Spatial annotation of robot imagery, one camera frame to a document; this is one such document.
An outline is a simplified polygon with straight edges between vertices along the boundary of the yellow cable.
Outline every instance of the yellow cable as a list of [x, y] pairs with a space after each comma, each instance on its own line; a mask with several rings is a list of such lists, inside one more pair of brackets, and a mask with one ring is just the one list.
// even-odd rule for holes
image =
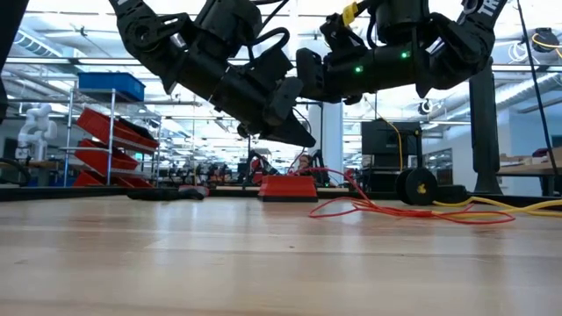
[[398, 128], [396, 128], [396, 126], [393, 125], [393, 123], [389, 122], [386, 120], [386, 118], [383, 118], [382, 115], [378, 114], [377, 110], [375, 109], [374, 106], [372, 106], [371, 102], [369, 102], [369, 100], [367, 99], [367, 97], [364, 98], [365, 102], [372, 108], [373, 111], [375, 111], [375, 113], [377, 113], [377, 115], [380, 116], [381, 119], [383, 119], [389, 126], [391, 126], [394, 131], [396, 131], [396, 135], [398, 135], [398, 153], [399, 153], [399, 159], [400, 159], [400, 172], [402, 172], [402, 170], [404, 169], [404, 162], [402, 161], [402, 137], [400, 136], [400, 131], [398, 130]]
[[381, 119], [383, 119], [389, 126], [391, 126], [394, 131], [396, 131], [396, 135], [398, 135], [398, 153], [400, 155], [400, 172], [402, 172], [403, 166], [404, 166], [404, 162], [402, 161], [402, 137], [400, 136], [400, 131], [398, 130], [398, 128], [396, 128], [396, 126], [393, 125], [393, 123], [389, 122], [386, 120], [386, 118], [383, 118], [382, 115], [378, 114], [378, 112], [376, 112], [377, 115], [380, 116]]
[[538, 45], [542, 46], [542, 47], [548, 47], [548, 48], [562, 48], [562, 45], [550, 45], [550, 44], [546, 44], [543, 43], [541, 41], [537, 40], [538, 34], [533, 35], [532, 39], [535, 43], [537, 43]]
[[[480, 202], [480, 203], [485, 203], [485, 204], [489, 204], [489, 205], [504, 207], [504, 208], [506, 208], [506, 210], [502, 210], [500, 212], [505, 212], [505, 213], [508, 213], [508, 214], [527, 213], [527, 214], [533, 215], [533, 216], [547, 216], [547, 217], [562, 218], [562, 212], [539, 211], [539, 210], [547, 208], [547, 207], [562, 206], [562, 199], [554, 200], [554, 201], [541, 202], [541, 203], [529, 205], [529, 206], [526, 206], [526, 207], [515, 207], [515, 206], [512, 206], [512, 205], [507, 205], [507, 204], [504, 204], [502, 202], [494, 201], [492, 199], [483, 198], [483, 197], [471, 197], [464, 202], [455, 203], [455, 204], [446, 204], [446, 203], [440, 203], [440, 202], [435, 202], [434, 204], [438, 205], [438, 206], [445, 206], [445, 207], [462, 207], [462, 206], [467, 206], [468, 204], [470, 204], [472, 202]], [[436, 214], [446, 215], [447, 213], [446, 212], [436, 212]], [[466, 218], [497, 217], [497, 215], [495, 215], [495, 214], [470, 214], [468, 212], [466, 214], [451, 215], [451, 217], [456, 218], [456, 219], [466, 219]]]

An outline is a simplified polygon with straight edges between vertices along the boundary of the blue bin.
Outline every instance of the blue bin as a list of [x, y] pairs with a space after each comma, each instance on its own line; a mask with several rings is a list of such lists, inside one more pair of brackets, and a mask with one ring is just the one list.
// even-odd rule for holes
[[128, 73], [97, 73], [84, 72], [78, 74], [78, 89], [88, 97], [98, 101], [111, 102], [115, 89], [119, 94], [118, 102], [144, 101], [145, 85]]

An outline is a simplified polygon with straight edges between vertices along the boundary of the yellow hub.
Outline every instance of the yellow hub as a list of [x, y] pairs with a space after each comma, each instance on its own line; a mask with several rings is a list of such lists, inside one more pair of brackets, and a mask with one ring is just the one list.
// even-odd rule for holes
[[425, 183], [418, 185], [418, 193], [420, 194], [428, 193], [428, 191], [425, 189]]

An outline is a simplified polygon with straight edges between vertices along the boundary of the black cable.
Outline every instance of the black cable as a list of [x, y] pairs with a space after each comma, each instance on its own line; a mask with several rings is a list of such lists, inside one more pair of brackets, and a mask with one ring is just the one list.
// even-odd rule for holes
[[281, 4], [279, 4], [277, 8], [275, 8], [275, 10], [265, 19], [265, 21], [263, 21], [262, 28], [264, 28], [271, 21], [271, 19], [275, 17], [281, 11], [281, 9], [283, 9], [283, 7], [289, 2], [289, 0], [281, 0], [281, 1], [282, 1]]
[[[299, 110], [297, 110], [296, 108], [292, 108], [292, 109], [293, 109], [295, 112], [297, 112], [297, 113], [300, 115], [300, 117], [302, 117], [302, 118], [306, 121], [306, 124], [308, 125], [307, 130], [308, 130], [309, 133], [312, 133], [312, 132], [313, 132], [313, 127], [310, 125], [310, 122], [308, 121], [308, 119], [307, 119], [304, 115], [302, 115], [302, 113], [301, 113]], [[288, 170], [288, 171], [291, 171], [292, 166], [295, 164], [295, 162], [297, 162], [298, 158], [300, 158], [300, 156], [305, 153], [305, 150], [306, 150], [306, 147], [302, 147], [302, 150], [300, 151], [300, 154], [297, 155], [297, 157], [295, 158], [295, 160], [291, 163], [291, 166], [289, 166], [289, 170]]]
[[278, 2], [281, 2], [284, 0], [255, 0], [252, 1], [253, 4], [255, 5], [265, 5], [265, 4], [276, 4]]
[[278, 48], [281, 49], [283, 46], [287, 45], [287, 43], [289, 43], [289, 39], [291, 38], [291, 34], [289, 33], [289, 30], [287, 30], [284, 27], [278, 27], [265, 33], [264, 35], [258, 37], [257, 39], [254, 39], [248, 43], [243, 43], [244, 46], [248, 47], [248, 56], [249, 56], [249, 63], [247, 63], [245, 67], [251, 68], [252, 66], [254, 66], [254, 63], [256, 62], [256, 58], [254, 58], [254, 52], [252, 51], [254, 46], [261, 44], [265, 40], [268, 40], [279, 34], [283, 34], [283, 37], [279, 40], [279, 42], [273, 44], [270, 48], [266, 49], [262, 53], [265, 54], [271, 49], [278, 49]]
[[369, 20], [369, 26], [367, 26], [367, 44], [371, 49], [377, 48], [377, 44], [374, 40], [372, 40], [372, 30], [375, 27], [376, 16], [371, 15], [371, 19]]
[[15, 184], [20, 187], [25, 187], [29, 184], [29, 182], [32, 181], [32, 175], [29, 173], [29, 171], [27, 171], [27, 169], [24, 166], [19, 164], [19, 162], [12, 159], [0, 158], [0, 163], [5, 163], [9, 166], [14, 167], [24, 177], [24, 180], [20, 182], [4, 179], [0, 177], [0, 184]]
[[544, 131], [544, 140], [546, 141], [546, 148], [548, 150], [548, 155], [551, 159], [552, 164], [552, 171], [554, 173], [554, 177], [558, 179], [558, 166], [556, 164], [556, 160], [554, 159], [554, 152], [552, 151], [552, 144], [551, 144], [551, 134], [548, 131], [548, 125], [546, 123], [546, 115], [544, 114], [544, 106], [543, 106], [543, 99], [541, 98], [541, 90], [538, 87], [537, 81], [537, 70], [535, 69], [535, 61], [533, 60], [532, 51], [530, 48], [530, 41], [529, 35], [527, 35], [527, 26], [525, 25], [525, 19], [523, 18], [523, 11], [521, 8], [520, 0], [517, 0], [517, 6], [519, 7], [519, 18], [521, 19], [521, 26], [523, 28], [523, 41], [525, 42], [525, 46], [527, 47], [527, 55], [529, 56], [529, 64], [531, 69], [531, 74], [533, 76], [533, 83], [535, 85], [535, 93], [537, 94], [537, 102], [538, 102], [538, 110], [541, 113], [541, 121], [543, 123], [543, 131]]

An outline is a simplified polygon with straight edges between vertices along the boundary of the yellow label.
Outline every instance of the yellow label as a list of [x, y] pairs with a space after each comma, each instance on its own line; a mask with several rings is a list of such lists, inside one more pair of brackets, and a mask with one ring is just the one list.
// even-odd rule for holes
[[343, 9], [342, 18], [345, 26], [355, 21], [355, 14], [359, 11], [357, 3], [350, 4]]

